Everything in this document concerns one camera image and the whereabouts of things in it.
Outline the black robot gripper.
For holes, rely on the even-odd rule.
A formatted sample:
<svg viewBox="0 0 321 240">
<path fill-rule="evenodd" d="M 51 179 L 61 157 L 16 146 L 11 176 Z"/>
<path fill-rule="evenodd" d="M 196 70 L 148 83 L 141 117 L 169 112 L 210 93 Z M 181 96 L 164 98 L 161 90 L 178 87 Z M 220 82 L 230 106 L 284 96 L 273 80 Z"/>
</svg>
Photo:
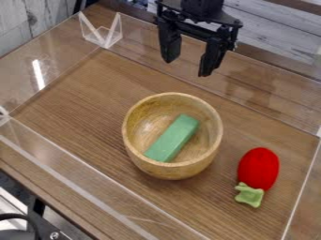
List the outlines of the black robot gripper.
<svg viewBox="0 0 321 240">
<path fill-rule="evenodd" d="M 181 33 L 208 40 L 198 76 L 220 68 L 228 49 L 236 48 L 244 23 L 224 11 L 225 0 L 156 0 L 161 54 L 170 63 L 181 55 Z"/>
</svg>

